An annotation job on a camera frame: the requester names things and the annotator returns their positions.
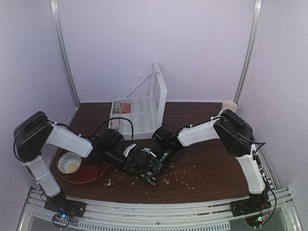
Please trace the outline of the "black striped underwear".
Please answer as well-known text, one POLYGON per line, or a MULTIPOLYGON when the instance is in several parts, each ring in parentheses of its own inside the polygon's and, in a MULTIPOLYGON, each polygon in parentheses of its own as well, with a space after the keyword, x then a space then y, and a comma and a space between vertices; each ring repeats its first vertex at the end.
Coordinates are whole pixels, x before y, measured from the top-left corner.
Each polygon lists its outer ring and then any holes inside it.
POLYGON ((162 166, 163 165, 156 157, 147 157, 147 161, 141 170, 140 180, 144 183, 156 186, 157 178, 160 175, 162 166))

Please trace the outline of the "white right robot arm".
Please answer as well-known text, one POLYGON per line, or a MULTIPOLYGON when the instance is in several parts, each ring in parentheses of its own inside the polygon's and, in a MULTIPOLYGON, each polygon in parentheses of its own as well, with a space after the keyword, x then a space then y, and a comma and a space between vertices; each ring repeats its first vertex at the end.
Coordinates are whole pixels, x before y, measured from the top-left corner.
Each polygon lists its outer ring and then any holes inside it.
POLYGON ((268 190, 258 157, 259 148, 264 143, 254 141, 252 135, 252 128, 236 113, 226 109, 222 114, 204 123, 186 126, 176 134, 163 127, 158 128, 152 135, 156 142, 155 148, 144 151, 166 167, 184 147, 219 139, 227 152, 238 160, 248 184, 249 196, 254 200, 265 201, 268 190))

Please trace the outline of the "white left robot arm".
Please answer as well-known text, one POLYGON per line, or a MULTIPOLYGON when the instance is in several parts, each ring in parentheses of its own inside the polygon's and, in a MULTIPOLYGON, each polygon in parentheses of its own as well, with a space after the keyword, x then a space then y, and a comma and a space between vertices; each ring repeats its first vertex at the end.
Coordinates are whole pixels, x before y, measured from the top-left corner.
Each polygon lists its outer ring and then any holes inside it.
POLYGON ((138 156, 133 151, 134 146, 122 153, 115 151, 124 137, 114 129, 108 129, 101 137, 93 134, 87 139, 69 126, 49 120, 44 112, 38 111, 15 128, 13 137, 15 157, 25 164, 49 198, 58 196, 61 188, 41 156, 46 144, 94 162, 105 161, 129 174, 145 173, 145 167, 139 164, 138 156))

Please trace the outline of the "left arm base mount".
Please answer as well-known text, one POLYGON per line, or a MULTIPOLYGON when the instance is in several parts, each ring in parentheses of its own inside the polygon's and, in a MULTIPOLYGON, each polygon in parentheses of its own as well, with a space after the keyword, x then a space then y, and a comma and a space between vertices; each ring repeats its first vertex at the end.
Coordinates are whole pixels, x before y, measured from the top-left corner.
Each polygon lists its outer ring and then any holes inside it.
POLYGON ((83 218, 86 203, 67 199, 64 192, 53 197, 48 196, 45 192, 42 195, 46 197, 44 208, 55 212, 51 219, 55 228, 62 230, 67 228, 75 218, 83 218))

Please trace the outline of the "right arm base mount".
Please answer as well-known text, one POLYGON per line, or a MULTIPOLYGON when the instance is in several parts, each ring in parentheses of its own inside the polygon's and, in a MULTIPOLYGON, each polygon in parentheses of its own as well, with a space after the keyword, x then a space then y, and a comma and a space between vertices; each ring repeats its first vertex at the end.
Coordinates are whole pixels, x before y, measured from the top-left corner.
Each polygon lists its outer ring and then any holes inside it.
POLYGON ((233 201, 230 203, 233 217, 244 216, 245 223, 250 228, 262 228, 267 224, 275 213, 277 197, 273 190, 270 190, 274 197, 274 206, 270 202, 268 190, 262 194, 250 194, 249 198, 233 201))

